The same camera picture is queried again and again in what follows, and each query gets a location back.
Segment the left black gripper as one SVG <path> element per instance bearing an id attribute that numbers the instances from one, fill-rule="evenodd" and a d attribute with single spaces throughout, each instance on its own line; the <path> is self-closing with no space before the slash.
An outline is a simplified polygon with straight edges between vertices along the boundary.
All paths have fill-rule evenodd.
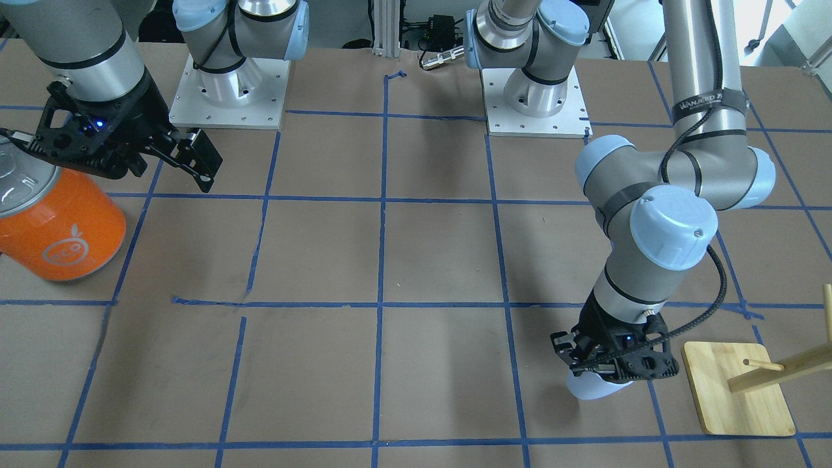
<path id="1" fill-rule="evenodd" d="M 643 323 L 610 316 L 590 294 L 571 331 L 557 331 L 550 340 L 574 376 L 594 372 L 606 382 L 669 378 L 679 364 L 668 344 L 670 333 L 662 316 Z"/>

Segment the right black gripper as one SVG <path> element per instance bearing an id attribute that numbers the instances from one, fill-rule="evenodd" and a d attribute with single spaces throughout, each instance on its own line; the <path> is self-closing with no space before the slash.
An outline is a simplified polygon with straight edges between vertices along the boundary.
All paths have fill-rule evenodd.
<path id="1" fill-rule="evenodd" d="M 33 157 L 96 177 L 140 177 L 155 156 L 189 174 L 208 193 L 223 162 L 210 137 L 199 128 L 176 130 L 151 74 L 145 70 L 134 89 L 110 101 L 81 101 L 66 84 L 54 81 L 32 140 Z"/>

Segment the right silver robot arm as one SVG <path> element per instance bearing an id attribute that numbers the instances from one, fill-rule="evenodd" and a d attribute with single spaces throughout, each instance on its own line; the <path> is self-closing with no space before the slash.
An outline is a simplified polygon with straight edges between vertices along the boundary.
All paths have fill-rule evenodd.
<path id="1" fill-rule="evenodd" d="M 3 1 L 2 15 L 54 76 L 38 130 L 3 129 L 21 151 L 61 168 L 107 179 L 140 177 L 145 156 L 188 173 L 210 192 L 222 159 L 203 125 L 239 109 L 248 125 L 259 104 L 278 98 L 266 62 L 302 59 L 308 46 L 306 1 L 175 1 L 175 26 L 191 63 L 202 118 L 184 123 L 164 102 L 150 71 L 109 1 Z"/>

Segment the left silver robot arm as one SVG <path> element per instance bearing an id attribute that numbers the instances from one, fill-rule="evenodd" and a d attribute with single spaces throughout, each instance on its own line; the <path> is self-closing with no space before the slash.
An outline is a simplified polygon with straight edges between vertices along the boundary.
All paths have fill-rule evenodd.
<path id="1" fill-rule="evenodd" d="M 647 152 L 606 135 L 580 151 L 577 181 L 612 251 L 577 325 L 551 335 L 575 378 L 612 385 L 677 375 L 670 340 L 725 299 L 725 267 L 710 245 L 718 213 L 760 204 L 776 177 L 770 156 L 748 144 L 732 2 L 664 1 L 662 9 L 675 140 Z M 719 275 L 716 299 L 669 331 L 662 306 L 704 257 Z"/>

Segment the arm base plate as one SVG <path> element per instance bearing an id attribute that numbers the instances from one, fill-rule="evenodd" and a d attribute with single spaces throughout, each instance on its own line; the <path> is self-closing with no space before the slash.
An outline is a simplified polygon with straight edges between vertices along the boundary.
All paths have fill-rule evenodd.
<path id="1" fill-rule="evenodd" d="M 196 70 L 189 57 L 170 106 L 178 127 L 280 128 L 291 61 L 248 58 L 237 70 Z"/>
<path id="2" fill-rule="evenodd" d="M 576 69 L 565 82 L 533 82 L 520 69 L 481 71 L 488 133 L 504 137 L 582 138 L 593 134 Z"/>

